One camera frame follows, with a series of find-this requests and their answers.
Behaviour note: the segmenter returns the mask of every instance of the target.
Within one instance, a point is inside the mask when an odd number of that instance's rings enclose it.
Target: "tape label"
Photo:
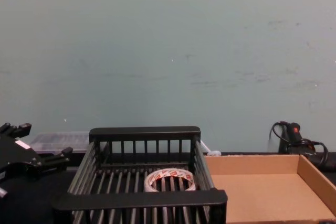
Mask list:
[[[20,145],[21,147],[23,147],[24,149],[30,149],[30,146],[24,142],[22,142],[21,140],[17,140],[15,141],[16,144]]]

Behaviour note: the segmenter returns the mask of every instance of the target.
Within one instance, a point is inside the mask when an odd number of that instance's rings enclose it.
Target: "black table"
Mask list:
[[[0,199],[0,223],[52,224],[50,201],[55,195],[67,191],[75,173],[75,170],[69,170],[36,181],[25,177],[4,181],[0,186],[10,195],[5,200]],[[325,175],[336,185],[336,173]]]

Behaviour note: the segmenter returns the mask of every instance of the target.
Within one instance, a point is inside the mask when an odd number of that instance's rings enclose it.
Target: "painted wall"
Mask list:
[[[0,0],[0,121],[197,125],[266,151],[279,120],[336,150],[335,0]]]

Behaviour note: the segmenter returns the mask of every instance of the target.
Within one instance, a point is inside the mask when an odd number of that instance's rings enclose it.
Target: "roll of tape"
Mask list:
[[[157,179],[163,178],[163,177],[180,177],[188,180],[191,185],[186,191],[194,191],[196,190],[196,185],[194,181],[194,176],[191,172],[183,169],[178,169],[178,168],[167,168],[167,169],[162,169],[162,170],[156,170],[145,178],[144,181],[144,187],[145,191],[157,191],[156,189],[153,188],[153,183]]]

